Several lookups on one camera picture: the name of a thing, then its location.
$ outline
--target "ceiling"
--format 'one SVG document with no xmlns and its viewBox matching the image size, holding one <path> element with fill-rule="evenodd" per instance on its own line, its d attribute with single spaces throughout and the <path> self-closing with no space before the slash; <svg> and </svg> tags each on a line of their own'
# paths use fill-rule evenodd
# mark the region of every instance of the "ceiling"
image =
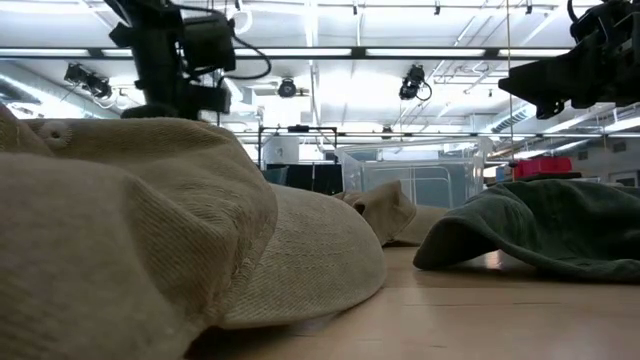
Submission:
<svg viewBox="0 0 640 360">
<path fill-rule="evenodd" d="M 191 6 L 210 6 L 211 1 L 184 0 Z M 306 46 L 483 46 L 483 47 L 572 47 L 570 20 L 564 0 L 440 0 L 435 15 L 431 0 L 245 0 L 236 13 L 235 1 L 227 12 L 236 18 L 239 37 L 256 47 Z M 225 2 L 214 1 L 224 10 Z M 510 16 L 507 20 L 506 4 Z M 576 0 L 582 14 L 597 0 Z M 100 0 L 9 0 L 0 2 L 0 23 L 5 35 L 0 46 L 21 47 L 113 47 L 108 34 L 118 18 Z M 520 101 L 510 99 L 497 87 L 509 66 L 520 62 L 420 61 L 406 60 L 273 60 L 271 74 L 256 81 L 237 81 L 238 88 L 250 88 L 258 95 L 251 103 L 235 103 L 237 110 L 223 121 L 241 121 L 256 127 L 256 109 L 295 112 L 296 120 L 311 113 L 311 97 L 279 99 L 275 87 L 283 77 L 293 78 L 298 87 L 316 86 L 317 121 L 359 131 L 380 130 L 393 125 L 401 131 L 483 131 L 496 116 Z M 412 64 L 424 66 L 433 88 L 431 100 L 416 108 L 417 101 L 401 101 L 398 89 Z M 132 61 L 86 60 L 82 64 L 110 78 L 122 92 L 128 106 L 144 102 L 133 88 L 136 80 Z M 64 60 L 20 60 L 19 66 L 61 86 L 67 67 Z M 264 69 L 261 61 L 239 61 L 237 75 Z M 311 70 L 315 70 L 312 84 Z M 551 120 L 527 119 L 514 131 L 544 132 L 558 123 L 582 114 L 569 109 Z M 278 122 L 277 116 L 265 116 Z"/>
</svg>

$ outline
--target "wall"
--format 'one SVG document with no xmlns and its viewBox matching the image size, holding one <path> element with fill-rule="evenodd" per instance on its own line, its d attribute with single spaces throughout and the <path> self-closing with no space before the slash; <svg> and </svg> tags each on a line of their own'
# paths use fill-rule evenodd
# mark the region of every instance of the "wall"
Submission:
<svg viewBox="0 0 640 360">
<path fill-rule="evenodd" d="M 612 144 L 621 140 L 627 143 L 627 150 L 612 152 Z M 589 158 L 578 160 L 578 151 L 584 150 L 588 151 Z M 585 177 L 598 176 L 602 181 L 611 181 L 611 174 L 640 171 L 640 139 L 608 139 L 606 149 L 603 143 L 598 141 L 586 149 L 577 149 L 568 155 L 571 156 L 571 163 L 576 171 L 582 172 Z"/>
</svg>

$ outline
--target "dark green fabric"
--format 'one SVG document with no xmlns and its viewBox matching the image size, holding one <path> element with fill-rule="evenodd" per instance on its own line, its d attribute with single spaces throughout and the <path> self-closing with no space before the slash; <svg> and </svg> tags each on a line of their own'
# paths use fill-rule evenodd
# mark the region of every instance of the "dark green fabric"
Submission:
<svg viewBox="0 0 640 360">
<path fill-rule="evenodd" d="M 640 189 L 569 180 L 496 185 L 449 211 L 413 264 L 444 268 L 490 251 L 561 276 L 640 281 Z"/>
</svg>

